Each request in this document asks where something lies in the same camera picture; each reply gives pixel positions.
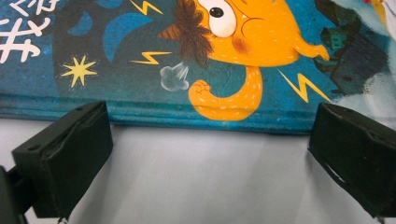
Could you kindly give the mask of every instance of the dark blue shape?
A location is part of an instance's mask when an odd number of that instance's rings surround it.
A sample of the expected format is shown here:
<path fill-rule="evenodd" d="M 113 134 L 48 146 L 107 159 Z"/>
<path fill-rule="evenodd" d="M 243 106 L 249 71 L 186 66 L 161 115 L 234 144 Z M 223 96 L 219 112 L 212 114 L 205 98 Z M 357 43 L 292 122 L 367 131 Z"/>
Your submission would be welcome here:
<path fill-rule="evenodd" d="M 96 0 L 96 4 L 105 8 L 116 8 L 122 4 L 123 0 Z"/>
<path fill-rule="evenodd" d="M 69 29 L 67 33 L 70 35 L 85 35 L 92 28 L 92 18 L 91 16 L 84 11 L 77 25 L 73 26 Z"/>
<path fill-rule="evenodd" d="M 125 36 L 151 21 L 152 19 L 136 13 L 123 14 L 114 19 L 107 26 L 103 36 L 103 47 L 107 59 L 113 62 L 117 47 Z"/>

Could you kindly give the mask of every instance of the cartoon eye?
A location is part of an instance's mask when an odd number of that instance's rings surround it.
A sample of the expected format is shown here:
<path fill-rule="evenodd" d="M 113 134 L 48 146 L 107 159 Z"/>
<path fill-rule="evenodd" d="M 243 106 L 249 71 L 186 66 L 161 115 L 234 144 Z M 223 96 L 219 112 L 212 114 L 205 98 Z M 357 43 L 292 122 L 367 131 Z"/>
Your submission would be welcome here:
<path fill-rule="evenodd" d="M 233 9 L 224 0 L 198 0 L 210 15 L 209 27 L 219 37 L 228 37 L 235 32 L 236 17 Z"/>

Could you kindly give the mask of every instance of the chinese character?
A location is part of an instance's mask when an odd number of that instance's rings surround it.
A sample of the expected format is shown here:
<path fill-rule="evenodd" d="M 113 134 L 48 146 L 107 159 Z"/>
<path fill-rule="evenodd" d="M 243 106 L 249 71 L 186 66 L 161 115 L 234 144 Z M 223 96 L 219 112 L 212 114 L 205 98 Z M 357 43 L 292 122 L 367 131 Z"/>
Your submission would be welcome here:
<path fill-rule="evenodd" d="M 0 21 L 0 25 L 4 25 L 7 23 L 9 23 L 8 19 Z M 50 18 L 45 18 L 43 24 L 41 24 L 40 26 L 35 25 L 35 23 L 32 21 L 28 21 L 27 24 L 29 25 L 30 30 L 20 31 L 21 23 L 22 18 L 19 18 L 15 21 L 14 26 L 12 27 L 12 30 L 10 32 L 0 32 L 0 36 L 7 38 L 5 44 L 0 44 L 0 51 L 3 51 L 3 54 L 1 54 L 0 57 L 0 63 L 4 63 L 7 60 L 8 55 L 12 50 L 22 51 L 22 63 L 26 62 L 30 52 L 32 52 L 32 57 L 38 56 L 40 54 L 40 49 L 37 46 L 32 45 L 31 39 L 26 39 L 23 44 L 16 44 L 14 43 L 14 41 L 17 36 L 22 35 L 35 34 L 35 36 L 42 36 L 41 31 L 50 24 Z"/>
<path fill-rule="evenodd" d="M 60 0 L 49 0 L 49 7 L 44 7 L 44 0 L 31 0 L 29 5 L 27 5 L 28 8 L 34 6 L 37 3 L 37 9 L 35 11 L 36 15 L 40 15 L 41 11 L 48 11 L 51 12 L 53 10 L 55 10 L 56 4 L 59 2 Z M 24 17 L 28 17 L 29 14 L 22 8 L 20 7 L 20 4 L 26 2 L 26 0 L 20 0 L 16 3 L 10 3 L 9 5 L 11 7 L 13 7 L 15 10 L 17 10 L 18 12 L 20 12 Z"/>

